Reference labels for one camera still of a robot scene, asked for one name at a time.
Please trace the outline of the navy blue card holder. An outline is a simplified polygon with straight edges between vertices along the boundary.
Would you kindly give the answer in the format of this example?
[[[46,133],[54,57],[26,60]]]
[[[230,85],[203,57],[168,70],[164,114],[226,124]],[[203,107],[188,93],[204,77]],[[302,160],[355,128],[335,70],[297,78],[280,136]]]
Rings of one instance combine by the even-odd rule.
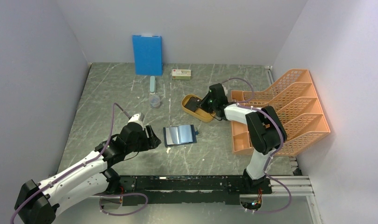
[[[179,125],[163,128],[165,147],[196,143],[198,134],[199,132],[194,125]]]

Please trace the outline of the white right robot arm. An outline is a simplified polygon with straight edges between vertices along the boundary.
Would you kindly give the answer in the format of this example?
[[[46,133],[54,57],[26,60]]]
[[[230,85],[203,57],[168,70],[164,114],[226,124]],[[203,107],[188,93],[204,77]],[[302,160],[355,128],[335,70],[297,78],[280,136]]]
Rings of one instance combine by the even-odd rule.
[[[247,126],[254,151],[250,163],[244,170],[247,178],[243,180],[242,186],[247,193],[254,193],[261,186],[260,180],[266,176],[271,157],[282,148],[287,138],[274,107],[267,105],[258,108],[229,102],[224,86],[220,83],[209,87],[199,107],[206,112],[215,113],[221,120]]]

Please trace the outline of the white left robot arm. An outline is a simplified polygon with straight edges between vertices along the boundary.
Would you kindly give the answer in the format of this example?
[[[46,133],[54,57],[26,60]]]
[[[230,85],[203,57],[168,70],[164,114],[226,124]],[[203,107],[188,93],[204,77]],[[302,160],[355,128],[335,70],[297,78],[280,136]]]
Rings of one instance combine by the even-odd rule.
[[[14,213],[25,224],[50,224],[71,206],[97,194],[121,196],[120,175],[112,168],[133,152],[157,148],[161,140],[150,125],[130,121],[120,133],[110,134],[85,158],[40,182],[29,180],[20,189]]]

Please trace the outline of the black VIP card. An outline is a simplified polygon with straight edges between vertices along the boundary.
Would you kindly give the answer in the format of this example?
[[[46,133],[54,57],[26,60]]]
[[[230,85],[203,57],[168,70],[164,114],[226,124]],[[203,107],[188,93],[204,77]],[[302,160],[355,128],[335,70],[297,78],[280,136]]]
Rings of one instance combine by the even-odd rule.
[[[187,103],[184,105],[186,109],[192,112],[196,112],[201,103],[201,99],[198,97],[190,97]]]

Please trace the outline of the yellow oval tray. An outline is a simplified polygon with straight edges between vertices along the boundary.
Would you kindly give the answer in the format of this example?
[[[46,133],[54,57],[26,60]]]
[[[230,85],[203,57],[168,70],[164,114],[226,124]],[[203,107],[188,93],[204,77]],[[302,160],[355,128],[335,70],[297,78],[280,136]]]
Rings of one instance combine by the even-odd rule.
[[[201,120],[202,122],[206,122],[206,123],[211,122],[214,119],[214,116],[215,116],[214,112],[209,114],[209,113],[207,113],[207,112],[205,112],[205,111],[203,111],[199,108],[196,110],[196,112],[192,112],[192,111],[189,111],[188,109],[186,109],[184,107],[184,105],[187,103],[187,101],[189,100],[190,97],[198,97],[198,96],[196,96],[194,94],[188,94],[188,95],[184,96],[184,98],[181,101],[182,110],[184,112],[188,113],[189,115]]]

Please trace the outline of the clear jar of paper clips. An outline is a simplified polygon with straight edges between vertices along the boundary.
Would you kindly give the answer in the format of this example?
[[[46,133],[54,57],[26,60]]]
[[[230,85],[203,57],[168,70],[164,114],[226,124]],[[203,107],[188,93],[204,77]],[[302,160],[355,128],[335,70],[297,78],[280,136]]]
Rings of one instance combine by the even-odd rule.
[[[161,106],[161,99],[158,95],[150,95],[149,103],[151,108],[159,108]]]

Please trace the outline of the green and white small box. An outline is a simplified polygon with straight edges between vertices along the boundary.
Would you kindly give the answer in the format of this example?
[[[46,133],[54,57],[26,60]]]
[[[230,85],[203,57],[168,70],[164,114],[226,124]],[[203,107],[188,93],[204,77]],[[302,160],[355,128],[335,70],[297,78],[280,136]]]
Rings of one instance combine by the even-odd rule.
[[[191,80],[191,70],[172,69],[171,76],[173,80]]]

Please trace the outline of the light blue stapler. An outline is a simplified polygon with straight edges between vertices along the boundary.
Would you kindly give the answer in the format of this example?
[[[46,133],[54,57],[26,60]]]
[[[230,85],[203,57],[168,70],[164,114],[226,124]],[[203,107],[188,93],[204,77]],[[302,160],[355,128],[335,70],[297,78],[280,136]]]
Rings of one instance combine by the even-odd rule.
[[[156,77],[150,76],[150,87],[149,87],[150,94],[156,93]]]

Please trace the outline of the orange plastic file organizer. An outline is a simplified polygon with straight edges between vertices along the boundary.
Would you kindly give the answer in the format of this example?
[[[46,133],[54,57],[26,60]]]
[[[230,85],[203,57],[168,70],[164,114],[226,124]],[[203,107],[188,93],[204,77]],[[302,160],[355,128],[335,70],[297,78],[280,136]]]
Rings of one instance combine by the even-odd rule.
[[[308,69],[290,69],[264,91],[232,90],[233,102],[246,106],[274,107],[287,133],[278,156],[297,156],[330,133]]]

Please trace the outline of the blue upright folder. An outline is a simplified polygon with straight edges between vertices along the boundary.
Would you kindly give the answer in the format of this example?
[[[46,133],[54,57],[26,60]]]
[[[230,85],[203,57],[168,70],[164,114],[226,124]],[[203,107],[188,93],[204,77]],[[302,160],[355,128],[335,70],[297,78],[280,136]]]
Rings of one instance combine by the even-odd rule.
[[[135,72],[137,75],[162,75],[162,37],[133,35]]]

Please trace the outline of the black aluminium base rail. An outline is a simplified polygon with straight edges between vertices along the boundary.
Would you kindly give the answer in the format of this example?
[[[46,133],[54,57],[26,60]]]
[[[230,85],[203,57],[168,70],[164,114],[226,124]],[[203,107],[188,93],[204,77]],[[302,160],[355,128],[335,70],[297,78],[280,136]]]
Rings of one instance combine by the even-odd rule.
[[[103,175],[89,180],[62,194],[62,205],[75,199],[79,201],[93,195],[118,198],[126,196],[124,206],[167,203],[225,203],[249,204],[250,199],[261,196],[313,196],[309,178],[305,176],[276,176],[274,180],[263,177],[257,181],[245,175]]]

